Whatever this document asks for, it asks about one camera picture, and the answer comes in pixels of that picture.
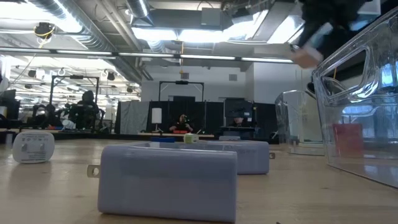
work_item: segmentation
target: lamp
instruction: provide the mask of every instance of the lamp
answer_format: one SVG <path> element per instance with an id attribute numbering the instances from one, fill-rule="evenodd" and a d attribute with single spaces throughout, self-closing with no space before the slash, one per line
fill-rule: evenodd
<path id="1" fill-rule="evenodd" d="M 155 132 L 161 132 L 162 130 L 157 127 L 158 124 L 162 124 L 162 108 L 152 108 L 152 124 L 156 124 Z"/>

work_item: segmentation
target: desk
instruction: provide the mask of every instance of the desk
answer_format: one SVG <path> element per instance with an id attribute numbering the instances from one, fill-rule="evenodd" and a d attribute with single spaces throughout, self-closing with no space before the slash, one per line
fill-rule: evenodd
<path id="1" fill-rule="evenodd" d="M 57 141 L 50 162 L 31 165 L 0 148 L 0 223 L 208 223 L 98 212 L 98 179 L 87 178 L 87 164 L 99 164 L 106 145 L 124 142 L 130 141 Z M 236 223 L 396 223 L 397 190 L 329 167 L 324 157 L 276 153 L 269 175 L 238 177 Z"/>
<path id="2" fill-rule="evenodd" d="M 138 135 L 144 135 L 144 136 L 160 136 L 159 133 L 138 133 Z M 161 136 L 167 136 L 167 137 L 184 137 L 184 134 L 172 134 L 172 133 L 163 133 Z M 212 134 L 199 134 L 199 138 L 213 138 L 214 135 Z"/>

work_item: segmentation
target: black frame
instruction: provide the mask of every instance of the black frame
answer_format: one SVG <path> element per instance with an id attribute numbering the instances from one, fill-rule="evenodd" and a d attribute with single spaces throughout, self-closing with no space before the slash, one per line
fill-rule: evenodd
<path id="1" fill-rule="evenodd" d="M 51 77 L 51 90 L 50 90 L 50 102 L 49 102 L 50 105 L 52 105 L 52 97 L 53 97 L 53 93 L 54 93 L 54 87 L 56 87 L 58 85 L 58 83 L 61 82 L 61 81 L 59 81 L 59 82 L 57 82 L 57 84 L 54 84 L 55 79 L 56 78 L 62 78 L 61 80 L 63 80 L 65 78 L 73 79 L 75 77 L 76 76 L 74 76 L 74 75 L 53 75 Z M 100 87 L 100 78 L 99 77 L 80 77 L 80 79 L 84 79 L 84 78 L 87 78 L 87 79 L 94 78 L 94 79 L 97 80 L 97 84 L 95 86 L 95 104 L 97 104 L 98 88 Z"/>
<path id="2" fill-rule="evenodd" d="M 205 83 L 203 83 L 203 82 L 187 82 L 187 84 L 177 84 L 177 82 L 173 82 L 173 81 L 160 81 L 159 82 L 159 97 L 158 97 L 158 101 L 160 101 L 160 94 L 161 94 L 160 88 L 161 88 L 163 83 L 174 83 L 176 85 L 199 84 L 199 85 L 201 85 L 201 101 L 202 102 L 205 101 L 205 99 L 204 99 L 204 97 L 205 97 Z"/>

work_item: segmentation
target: clear plastic bin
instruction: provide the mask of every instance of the clear plastic bin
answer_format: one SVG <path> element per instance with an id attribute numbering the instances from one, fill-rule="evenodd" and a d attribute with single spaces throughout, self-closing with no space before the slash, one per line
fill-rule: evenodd
<path id="1" fill-rule="evenodd" d="M 286 91 L 275 100 L 279 144 L 283 150 L 324 156 L 317 100 L 304 91 Z"/>
<path id="2" fill-rule="evenodd" d="M 357 83 L 350 87 L 326 77 L 364 50 L 363 75 Z M 398 187 L 397 74 L 398 7 L 351 39 L 314 72 L 329 165 Z"/>

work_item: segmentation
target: ceiling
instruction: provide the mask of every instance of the ceiling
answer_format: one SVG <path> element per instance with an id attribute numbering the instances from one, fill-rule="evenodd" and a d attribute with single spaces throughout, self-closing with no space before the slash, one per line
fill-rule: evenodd
<path id="1" fill-rule="evenodd" d="M 183 39 L 184 29 L 181 27 L 184 26 L 202 27 L 204 30 L 212 30 L 212 34 L 222 34 L 223 37 L 228 35 L 227 39 L 215 40 L 217 39 L 215 37 L 207 39 L 205 34 L 198 34 L 195 37 L 198 40 L 185 41 L 181 44 L 181 42 L 174 41 L 175 39 L 173 38 L 165 40 L 163 39 L 164 36 L 160 34 L 152 34 L 150 37 L 137 39 L 139 33 L 137 30 L 135 30 L 135 32 L 133 32 L 133 30 L 135 28 L 147 30 L 148 28 L 142 27 L 140 25 L 142 21 L 140 23 L 139 19 L 134 19 L 133 24 L 130 24 L 131 17 L 126 14 L 126 0 L 74 0 L 75 3 L 70 3 L 67 0 L 57 0 L 57 2 L 61 4 L 71 4 L 73 6 L 65 7 L 67 9 L 67 16 L 64 20 L 60 20 L 57 18 L 57 15 L 51 14 L 50 11 L 43 11 L 31 3 L 15 4 L 12 2 L 0 2 L 0 45 L 5 47 L 38 48 L 42 40 L 35 36 L 33 28 L 37 26 L 39 22 L 49 22 L 56 24 L 57 29 L 55 29 L 51 41 L 44 44 L 43 48 L 91 50 L 86 43 L 79 40 L 79 34 L 71 33 L 81 30 L 79 24 L 75 26 L 76 20 L 74 20 L 74 16 L 80 14 L 81 17 L 88 18 L 85 24 L 86 28 L 89 29 L 89 31 L 98 30 L 99 34 L 103 36 L 103 38 L 101 37 L 103 42 L 110 46 L 111 51 L 136 52 L 137 49 L 142 49 L 144 52 L 151 52 L 153 49 L 150 48 L 146 38 L 158 38 L 162 39 L 161 41 L 164 45 L 163 50 L 168 54 L 183 52 L 184 54 L 192 55 L 288 58 L 290 55 L 290 47 L 287 42 L 294 42 L 294 40 L 298 38 L 303 25 L 300 5 L 294 3 L 294 0 L 235 0 L 225 2 L 214 0 L 148 0 L 150 5 L 149 14 L 154 19 L 157 18 L 158 21 L 158 24 L 154 24 L 154 27 L 150 27 L 150 29 L 159 31 L 160 29 L 165 29 L 164 26 L 168 26 L 167 30 L 172 30 L 178 40 Z M 97 5 L 98 2 L 102 2 L 104 8 Z M 119 16 L 112 13 L 111 5 L 117 10 Z M 251 20 L 245 21 L 245 23 L 233 24 L 234 20 L 231 15 L 236 12 L 237 8 L 245 6 L 248 8 Z M 220 26 L 218 28 L 210 27 L 207 24 L 204 26 L 203 20 L 208 19 L 204 16 L 204 13 L 209 11 L 210 8 L 213 8 L 212 12 L 214 12 L 214 9 L 218 9 L 218 11 L 215 10 L 220 15 Z M 104 10 L 112 14 L 111 20 L 116 20 L 116 23 L 112 22 L 110 18 L 106 16 Z M 70 22 L 70 20 L 73 20 L 72 23 L 64 24 L 64 22 Z M 129 29 L 128 32 L 123 29 L 122 23 Z M 114 63 L 114 60 L 108 60 L 106 58 L 104 60 L 94 57 L 52 58 L 37 55 L 33 59 L 32 56 L 26 55 L 15 54 L 11 56 L 13 57 L 9 60 L 11 64 L 9 78 L 11 83 L 13 83 L 13 87 L 21 92 L 23 97 L 28 98 L 29 96 L 39 95 L 39 92 L 48 91 L 46 84 L 42 84 L 41 86 L 34 85 L 32 90 L 25 91 L 25 83 L 48 84 L 48 75 L 58 74 L 60 70 L 64 70 L 66 71 L 65 75 L 69 73 L 86 75 L 89 77 L 100 77 L 100 84 L 104 86 L 99 89 L 101 92 L 100 103 L 104 105 L 112 98 L 115 100 L 122 100 L 125 98 L 128 100 L 139 99 L 141 90 L 138 84 L 140 84 L 141 80 L 150 80 L 150 74 L 145 72 L 145 67 L 234 67 L 240 68 L 241 71 L 244 72 L 251 64 L 250 62 L 194 59 L 178 60 L 172 58 L 168 60 L 161 58 L 142 58 L 142 60 L 137 61 L 136 58 L 130 57 L 123 59 L 123 63 L 127 63 L 127 70 L 123 70 L 118 67 L 120 63 Z M 44 69 L 46 75 L 36 78 L 27 76 L 29 70 L 38 68 Z M 116 78 L 114 81 L 108 81 L 106 79 L 106 73 L 109 71 L 115 72 Z M 134 74 L 134 82 L 132 82 L 131 74 Z M 70 85 L 91 85 L 88 80 L 70 80 L 67 82 L 70 83 Z M 132 93 L 126 93 L 126 87 L 128 85 L 135 87 Z M 65 86 L 61 86 L 60 84 L 55 90 L 59 93 L 69 94 L 80 91 L 70 90 L 70 88 L 68 89 L 66 86 L 66 84 Z M 85 89 L 89 90 L 91 88 L 93 87 L 87 86 Z"/>

